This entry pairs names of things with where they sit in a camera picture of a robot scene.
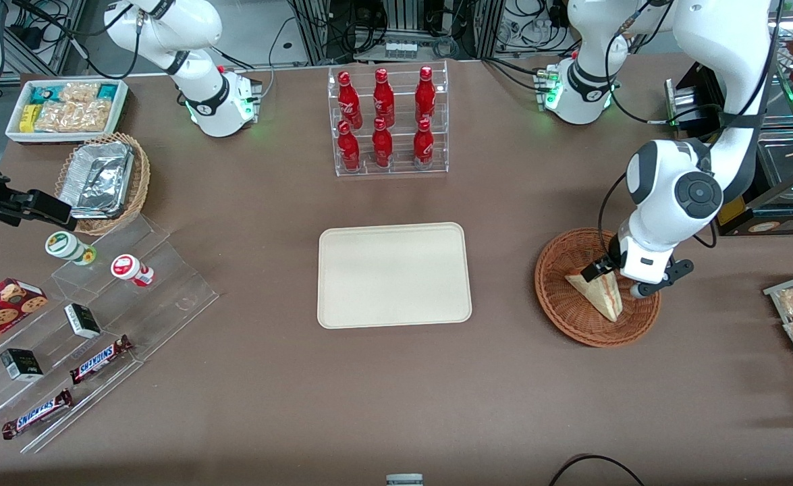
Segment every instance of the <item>wicker basket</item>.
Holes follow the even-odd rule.
[[[613,234],[603,232],[607,243]],[[535,267],[535,292],[547,316],[566,335],[599,348],[631,344],[655,323],[661,295],[634,298],[634,281],[616,273],[624,311],[612,323],[565,279],[603,255],[597,228],[579,228],[557,235],[543,249]]]
[[[147,184],[150,184],[150,162],[148,162],[147,154],[144,153],[139,142],[124,133],[112,133],[98,136],[98,138],[88,140],[84,144],[107,144],[108,142],[124,142],[124,144],[131,145],[135,150],[133,173],[129,180],[126,207],[124,212],[115,219],[79,219],[75,228],[78,233],[102,236],[124,222],[133,221],[135,216],[141,212],[141,207],[144,206],[144,200],[147,197]],[[72,154],[66,157],[66,163],[63,164],[63,169],[60,169],[60,176],[57,178],[57,183],[54,184],[54,197],[60,196],[60,190],[63,188],[63,182],[66,181],[66,171],[70,168],[70,162],[72,162]]]

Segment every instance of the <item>coca-cola bottle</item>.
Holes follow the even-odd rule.
[[[433,144],[435,138],[429,131],[429,119],[424,117],[417,123],[414,135],[414,166],[419,170],[429,169],[433,165]]]
[[[424,117],[431,119],[435,113],[435,85],[433,85],[433,68],[424,65],[420,68],[420,83],[414,92],[416,107],[414,116],[420,123]]]
[[[393,101],[393,87],[387,81],[387,69],[375,70],[375,92],[372,93],[375,102],[375,116],[382,117],[387,128],[396,123],[396,105]]]
[[[375,119],[375,133],[372,134],[375,148],[375,163],[381,169],[390,167],[393,162],[393,136],[387,131],[387,122],[382,117]]]
[[[337,139],[339,156],[343,160],[345,170],[357,172],[360,170],[360,145],[357,144],[357,138],[351,133],[351,126],[345,120],[339,121],[337,129],[339,130]]]
[[[337,75],[339,80],[339,110],[343,119],[351,124],[351,129],[359,130],[363,126],[363,116],[360,114],[360,97],[357,90],[351,86],[351,76],[345,71]]]

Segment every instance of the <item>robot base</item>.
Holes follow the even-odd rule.
[[[564,59],[559,64],[550,64],[547,70],[535,75],[535,87],[548,90],[537,93],[537,105],[541,111],[551,111],[570,124],[589,124],[599,119],[600,113],[609,107],[609,93],[597,90],[597,99],[585,101],[572,85],[567,75],[573,59]]]
[[[214,114],[202,116],[186,105],[192,121],[210,136],[229,136],[245,124],[257,122],[261,108],[261,85],[253,87],[248,78],[236,73],[223,73],[223,76],[229,81],[229,95]]]

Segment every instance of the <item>brown table surface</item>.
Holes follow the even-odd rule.
[[[633,56],[622,102],[661,116],[662,81],[689,65]],[[0,434],[0,484],[546,484],[584,452],[646,484],[793,484],[793,352],[761,294],[793,277],[793,237],[686,241],[696,271],[664,290],[649,334],[577,344],[538,305],[537,256],[596,224],[631,154],[665,135],[615,108],[569,126],[480,62],[448,66],[451,172],[395,181],[334,176],[325,68],[279,71],[261,122],[224,139],[190,123],[168,77],[129,78],[144,213],[222,295],[42,452]],[[51,190],[69,151],[10,142],[1,168]],[[619,190],[608,226],[632,209]],[[319,326],[322,231],[434,221],[465,230],[468,322]],[[51,231],[0,224],[0,279],[47,279]],[[625,483],[582,462],[559,484]]]

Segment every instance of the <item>clear acrylic shelf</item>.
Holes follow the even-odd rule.
[[[435,138],[433,145],[433,163],[429,169],[418,170],[414,166],[414,135],[417,132],[417,120],[414,117],[414,90],[420,81],[420,68],[429,65],[433,68],[433,84],[435,85],[435,113],[431,118],[430,131]],[[375,152],[372,147],[372,134],[375,131],[375,105],[372,94],[375,91],[375,67],[370,65],[341,65],[329,68],[327,81],[327,100],[329,119],[331,119],[331,138],[333,139],[333,160],[337,176],[423,176],[430,173],[448,172],[449,169],[449,104],[447,64],[440,62],[426,63],[395,63],[384,65],[387,68],[387,79],[393,87],[393,98],[396,110],[396,123],[390,127],[393,136],[393,163],[387,169],[381,169],[375,163]],[[355,130],[354,135],[360,145],[360,170],[349,172],[339,156],[337,124],[341,120],[339,110],[339,84],[335,77],[340,71],[351,75],[351,84],[360,97],[360,113],[363,126]]]
[[[69,388],[75,402],[72,408],[54,413],[8,441],[22,453],[38,452],[217,299],[167,237],[165,231],[139,216],[94,241],[97,261],[93,264],[77,267],[67,263],[42,284],[51,301],[37,317],[20,323],[17,327],[21,329],[11,329],[0,337],[0,353],[5,348],[32,350],[45,376],[32,383],[12,381],[0,359],[0,440],[5,422],[14,421]],[[152,267],[153,283],[138,287],[112,277],[109,265],[122,253],[131,253]],[[100,336],[88,340],[72,332],[63,311],[69,302],[90,308],[102,329]],[[134,348],[96,375],[72,384],[70,370],[124,334]]]

